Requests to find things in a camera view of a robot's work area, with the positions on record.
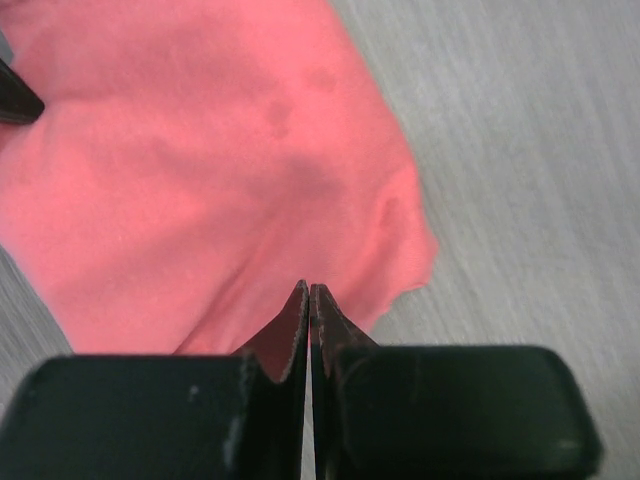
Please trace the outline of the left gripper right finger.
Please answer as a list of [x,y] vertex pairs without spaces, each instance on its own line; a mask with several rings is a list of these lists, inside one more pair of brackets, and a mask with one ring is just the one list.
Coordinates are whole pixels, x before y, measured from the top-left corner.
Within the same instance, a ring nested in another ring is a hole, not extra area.
[[380,345],[329,289],[310,300],[320,479],[589,479],[603,445],[554,351]]

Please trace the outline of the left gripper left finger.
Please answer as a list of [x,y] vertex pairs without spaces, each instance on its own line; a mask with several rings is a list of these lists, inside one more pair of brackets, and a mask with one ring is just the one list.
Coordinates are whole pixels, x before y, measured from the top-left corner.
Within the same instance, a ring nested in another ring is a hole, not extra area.
[[44,361],[1,421],[5,479],[297,479],[309,290],[229,355]]

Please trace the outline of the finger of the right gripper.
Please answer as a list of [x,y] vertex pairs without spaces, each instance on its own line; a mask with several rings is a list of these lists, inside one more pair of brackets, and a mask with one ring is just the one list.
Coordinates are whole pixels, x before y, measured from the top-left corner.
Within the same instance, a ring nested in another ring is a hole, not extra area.
[[0,61],[0,118],[4,124],[35,122],[45,110],[44,102],[4,61]]

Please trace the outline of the pink t shirt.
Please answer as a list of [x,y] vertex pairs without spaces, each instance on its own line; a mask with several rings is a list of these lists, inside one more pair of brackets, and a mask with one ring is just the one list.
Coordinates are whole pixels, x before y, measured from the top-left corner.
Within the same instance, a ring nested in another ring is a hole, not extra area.
[[79,353],[226,353],[299,280],[372,326],[437,251],[326,1],[5,1],[46,108],[1,130],[1,243]]

